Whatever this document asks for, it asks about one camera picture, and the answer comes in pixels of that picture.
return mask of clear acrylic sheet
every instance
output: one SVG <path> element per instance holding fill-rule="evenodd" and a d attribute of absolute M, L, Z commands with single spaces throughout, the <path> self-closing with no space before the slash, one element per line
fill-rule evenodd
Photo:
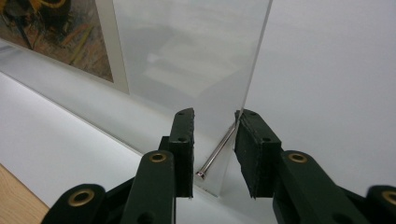
<path fill-rule="evenodd" d="M 22 50 L 2 52 L 0 70 L 142 154 L 158 148 L 177 111 L 194 107 L 197 171 L 244 105 L 270 4 L 115 0 L 129 95 Z M 206 180 L 195 177 L 216 196 L 232 140 Z"/>

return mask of white table surface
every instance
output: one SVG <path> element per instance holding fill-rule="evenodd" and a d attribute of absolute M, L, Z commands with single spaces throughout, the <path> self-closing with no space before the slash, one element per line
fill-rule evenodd
<path fill-rule="evenodd" d="M 275 1 L 247 97 L 284 149 L 361 195 L 396 186 L 395 22 L 390 0 Z M 49 206 L 75 185 L 134 176 L 128 147 L 4 75 L 0 102 L 0 162 Z M 177 220 L 276 223 L 271 200 L 249 199 L 234 156 L 222 197 L 196 189 L 177 200 Z"/>

